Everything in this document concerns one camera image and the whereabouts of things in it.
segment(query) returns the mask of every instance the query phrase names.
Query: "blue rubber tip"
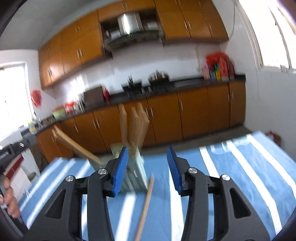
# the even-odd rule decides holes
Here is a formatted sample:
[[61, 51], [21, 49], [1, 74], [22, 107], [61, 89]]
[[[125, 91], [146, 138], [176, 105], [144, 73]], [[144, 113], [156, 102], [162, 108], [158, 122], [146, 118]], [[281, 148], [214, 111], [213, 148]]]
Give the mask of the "blue rubber tip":
[[114, 196], [116, 196], [117, 193], [120, 191], [124, 174], [126, 173], [126, 166], [128, 164], [128, 149], [126, 147], [122, 148], [118, 158], [120, 158], [120, 160], [114, 175], [114, 183], [112, 189], [112, 193]]
[[176, 191], [179, 193], [179, 195], [183, 192], [182, 188], [182, 177], [179, 172], [178, 166], [176, 164], [176, 154], [172, 147], [169, 147], [167, 150], [167, 160], [168, 160], [168, 166], [170, 168], [170, 173], [173, 178], [174, 186]]

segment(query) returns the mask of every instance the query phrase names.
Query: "metal bolt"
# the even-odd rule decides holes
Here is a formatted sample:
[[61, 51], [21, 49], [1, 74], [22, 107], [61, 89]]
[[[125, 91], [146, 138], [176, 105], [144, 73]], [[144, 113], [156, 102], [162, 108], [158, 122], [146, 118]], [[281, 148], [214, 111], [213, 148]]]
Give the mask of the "metal bolt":
[[192, 173], [192, 174], [195, 174], [195, 173], [197, 173], [197, 169], [194, 168], [194, 167], [191, 167], [191, 168], [188, 169], [188, 172]]
[[228, 176], [227, 174], [223, 174], [222, 175], [222, 179], [225, 181], [229, 181], [230, 180], [230, 176]]
[[67, 182], [72, 182], [74, 180], [74, 177], [69, 175], [69, 176], [66, 176], [66, 179], [65, 179]]
[[101, 168], [98, 170], [98, 173], [101, 174], [101, 175], [104, 175], [107, 173], [107, 170], [105, 168]]

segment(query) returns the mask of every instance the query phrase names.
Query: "countertop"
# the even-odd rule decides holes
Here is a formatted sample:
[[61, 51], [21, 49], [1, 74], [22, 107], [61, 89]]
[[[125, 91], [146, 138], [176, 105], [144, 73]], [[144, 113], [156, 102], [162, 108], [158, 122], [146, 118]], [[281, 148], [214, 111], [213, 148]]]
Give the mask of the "countertop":
[[[113, 105], [125, 103], [125, 102], [128, 102], [128, 101], [141, 100], [141, 99], [149, 98], [149, 97], [156, 96], [156, 95], [173, 93], [173, 92], [176, 92], [176, 91], [186, 91], [186, 90], [190, 90], [190, 89], [202, 88], [202, 87], [207, 87], [207, 86], [224, 85], [224, 84], [228, 84], [228, 83], [235, 82], [235, 81], [246, 81], [246, 76], [245, 75], [235, 75], [235, 80], [222, 81], [222, 82], [206, 81], [206, 80], [204, 80], [203, 77], [197, 77], [197, 78], [191, 78], [191, 79], [171, 80], [169, 82], [169, 85], [167, 87], [167, 91], [165, 93], [149, 92], [149, 90], [148, 90], [149, 86], [143, 86], [144, 91], [145, 91], [143, 93], [143, 95], [133, 97], [133, 98], [128, 97], [126, 92], [113, 94], [113, 95], [110, 95], [110, 99], [109, 99], [108, 103], [106, 101], [104, 101], [104, 102], [101, 102], [101, 103], [99, 103], [97, 105], [94, 105], [94, 106], [91, 106], [91, 107], [85, 107], [84, 112], [70, 114], [70, 115], [67, 115], [65, 117], [55, 119], [53, 122], [43, 125], [42, 128], [36, 128], [37, 132], [35, 133], [35, 135], [37, 135], [38, 133], [44, 131], [45, 129], [47, 129], [49, 127], [51, 127], [52, 125], [54, 125], [57, 122], [64, 121], [66, 119], [69, 119], [69, 118], [72, 118], [72, 117], [75, 117], [75, 116], [78, 116], [78, 115], [82, 115], [82, 114], [87, 113], [87, 112], [91, 112], [91, 111], [93, 111], [95, 109], [99, 109], [99, 108], [103, 108], [103, 107], [107, 107], [107, 106], [113, 106]], [[29, 134], [30, 133], [28, 133], [28, 130], [22, 132], [22, 136], [24, 138], [26, 136], [29, 136]]]

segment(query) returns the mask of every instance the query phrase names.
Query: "gray ceiling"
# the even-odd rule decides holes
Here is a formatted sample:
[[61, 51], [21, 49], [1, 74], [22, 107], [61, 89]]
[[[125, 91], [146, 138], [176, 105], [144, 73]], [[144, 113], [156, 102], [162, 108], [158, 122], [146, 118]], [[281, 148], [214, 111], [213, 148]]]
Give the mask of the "gray ceiling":
[[0, 50], [39, 49], [62, 25], [67, 25], [110, 0], [27, 0], [2, 36]]

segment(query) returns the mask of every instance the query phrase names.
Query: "stainless steel range hood chimney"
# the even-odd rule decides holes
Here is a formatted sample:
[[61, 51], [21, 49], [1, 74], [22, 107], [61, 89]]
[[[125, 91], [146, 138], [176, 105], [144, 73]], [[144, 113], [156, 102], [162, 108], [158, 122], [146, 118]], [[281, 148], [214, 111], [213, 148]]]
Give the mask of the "stainless steel range hood chimney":
[[133, 43], [156, 40], [163, 36], [157, 24], [144, 28], [138, 12], [125, 13], [117, 17], [117, 21], [120, 36], [109, 37], [104, 41], [104, 48], [110, 52]]

